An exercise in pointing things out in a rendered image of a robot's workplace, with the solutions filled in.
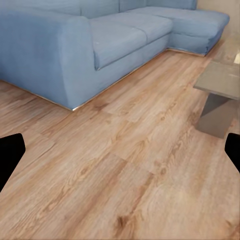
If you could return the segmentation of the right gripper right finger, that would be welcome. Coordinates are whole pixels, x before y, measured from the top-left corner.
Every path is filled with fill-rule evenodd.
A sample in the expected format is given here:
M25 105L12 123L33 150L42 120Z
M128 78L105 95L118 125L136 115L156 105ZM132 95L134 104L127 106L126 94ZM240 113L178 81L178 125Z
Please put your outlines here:
M229 133L224 150L240 172L240 134Z

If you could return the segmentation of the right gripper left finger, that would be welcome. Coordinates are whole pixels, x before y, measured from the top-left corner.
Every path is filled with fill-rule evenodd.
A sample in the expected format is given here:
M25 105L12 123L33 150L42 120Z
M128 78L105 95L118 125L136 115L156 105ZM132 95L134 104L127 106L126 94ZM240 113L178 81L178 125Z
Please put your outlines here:
M26 151L21 133L0 138L0 193Z

